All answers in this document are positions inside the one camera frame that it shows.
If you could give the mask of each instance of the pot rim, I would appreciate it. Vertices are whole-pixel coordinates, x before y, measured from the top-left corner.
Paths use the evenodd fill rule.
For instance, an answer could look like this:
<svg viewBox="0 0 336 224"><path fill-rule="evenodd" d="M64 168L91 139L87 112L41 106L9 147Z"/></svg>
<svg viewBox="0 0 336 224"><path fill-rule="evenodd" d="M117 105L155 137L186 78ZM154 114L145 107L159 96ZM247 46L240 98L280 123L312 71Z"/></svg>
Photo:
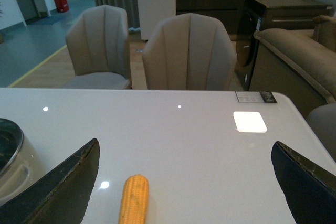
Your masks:
<svg viewBox="0 0 336 224"><path fill-rule="evenodd" d="M12 162L14 161L14 159L16 158L17 154L19 153L21 147L22 147L22 143L23 143L23 131L22 129L19 127L19 125L17 125L15 122L9 120L9 119L5 119L5 118L0 118L0 122L1 121L6 121L7 123L9 124L12 124L15 128L15 130L17 130L17 132L19 133L18 136L16 138L18 139L15 139L18 144L17 144L17 147L16 147L16 150L14 152L14 154L12 155L12 157L10 158L10 160L7 162L7 164L0 170L0 177L3 173L5 173L5 171L8 169L8 167L12 164ZM13 131L10 131L6 128L3 128L2 130L4 131L8 131L8 132L13 132Z"/></svg>

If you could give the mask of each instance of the brown sofa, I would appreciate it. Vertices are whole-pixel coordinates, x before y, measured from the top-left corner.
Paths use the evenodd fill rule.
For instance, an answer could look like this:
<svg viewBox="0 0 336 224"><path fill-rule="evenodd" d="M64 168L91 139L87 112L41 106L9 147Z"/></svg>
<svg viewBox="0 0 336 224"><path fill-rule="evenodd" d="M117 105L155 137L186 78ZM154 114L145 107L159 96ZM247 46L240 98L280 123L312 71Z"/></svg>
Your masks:
<svg viewBox="0 0 336 224"><path fill-rule="evenodd" d="M314 30L254 33L259 47L249 90L283 93L304 117L336 102L336 17L314 21Z"/></svg>

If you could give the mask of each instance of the yellow corn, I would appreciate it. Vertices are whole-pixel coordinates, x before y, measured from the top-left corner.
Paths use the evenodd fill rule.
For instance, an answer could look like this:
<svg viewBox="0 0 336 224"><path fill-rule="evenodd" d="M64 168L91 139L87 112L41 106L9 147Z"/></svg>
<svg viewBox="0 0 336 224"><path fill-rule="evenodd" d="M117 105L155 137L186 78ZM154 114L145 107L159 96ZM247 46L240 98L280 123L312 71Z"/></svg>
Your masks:
<svg viewBox="0 0 336 224"><path fill-rule="evenodd" d="M122 192L118 224L144 224L148 204L149 186L145 176L129 177Z"/></svg>

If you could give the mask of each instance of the gray floor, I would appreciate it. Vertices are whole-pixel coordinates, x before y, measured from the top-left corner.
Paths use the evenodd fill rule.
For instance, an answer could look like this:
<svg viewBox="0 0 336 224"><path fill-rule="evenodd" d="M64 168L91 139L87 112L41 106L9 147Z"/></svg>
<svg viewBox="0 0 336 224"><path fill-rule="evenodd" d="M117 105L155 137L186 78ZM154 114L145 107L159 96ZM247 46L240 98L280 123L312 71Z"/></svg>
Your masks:
<svg viewBox="0 0 336 224"><path fill-rule="evenodd" d="M53 25L5 29L0 44L0 87L7 87L65 45L65 33L95 0L67 0L69 11L54 13L63 19Z"/></svg>

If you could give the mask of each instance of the wooden floor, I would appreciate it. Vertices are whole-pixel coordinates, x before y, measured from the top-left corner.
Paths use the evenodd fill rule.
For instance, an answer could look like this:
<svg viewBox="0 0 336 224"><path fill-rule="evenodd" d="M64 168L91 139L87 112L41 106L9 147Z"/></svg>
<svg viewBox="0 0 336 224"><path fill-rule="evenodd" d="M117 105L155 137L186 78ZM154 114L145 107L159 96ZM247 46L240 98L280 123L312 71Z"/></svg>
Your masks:
<svg viewBox="0 0 336 224"><path fill-rule="evenodd" d="M147 89L141 58L145 45L139 32L130 34L132 89ZM74 68L72 67L68 49L64 46L9 87L60 88L73 77L75 77ZM242 90L235 75L232 79L230 90Z"/></svg>

